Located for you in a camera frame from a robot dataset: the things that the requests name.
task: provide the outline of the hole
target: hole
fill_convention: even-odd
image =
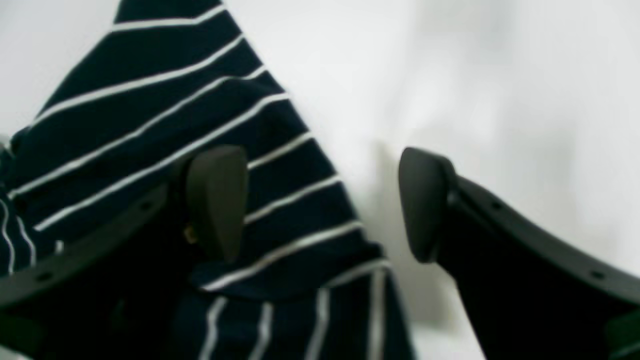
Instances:
[[[53,278],[53,274],[50,273],[50,272],[46,272],[46,273],[38,275],[38,277],[36,277],[36,281],[45,282],[47,280],[51,280],[52,278]]]
[[[140,209],[142,211],[147,211],[147,210],[149,210],[151,208],[152,205],[153,204],[150,201],[145,201],[145,202],[142,203],[142,205],[140,205]]]
[[[604,278],[606,277],[602,272],[599,272],[596,270],[591,271],[591,276],[594,279],[598,279],[598,280],[604,280]]]

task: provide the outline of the striped shirt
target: striped shirt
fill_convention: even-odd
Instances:
[[[111,31],[0,154],[0,275],[112,219],[187,153],[241,145],[243,249],[189,277],[185,359],[409,359],[380,247],[289,96],[215,0],[123,0]]]

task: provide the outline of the navy blue cloth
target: navy blue cloth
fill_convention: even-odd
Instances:
[[[286,92],[215,0],[124,0],[112,30],[0,155],[0,275],[109,221],[185,154],[242,145],[244,245],[172,320],[184,359],[409,359],[380,246]]]

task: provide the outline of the navy striped fabric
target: navy striped fabric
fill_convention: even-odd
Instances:
[[[244,246],[173,317],[185,359],[408,359],[389,263],[331,163],[218,1],[124,0],[112,30],[0,156],[0,275],[125,209],[185,154],[242,145]]]

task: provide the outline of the white background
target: white background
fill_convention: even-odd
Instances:
[[[386,245],[422,358],[482,355],[451,279],[408,252],[396,181],[407,145],[640,275],[640,3],[226,3]],[[0,133],[34,118],[117,4],[0,0]]]

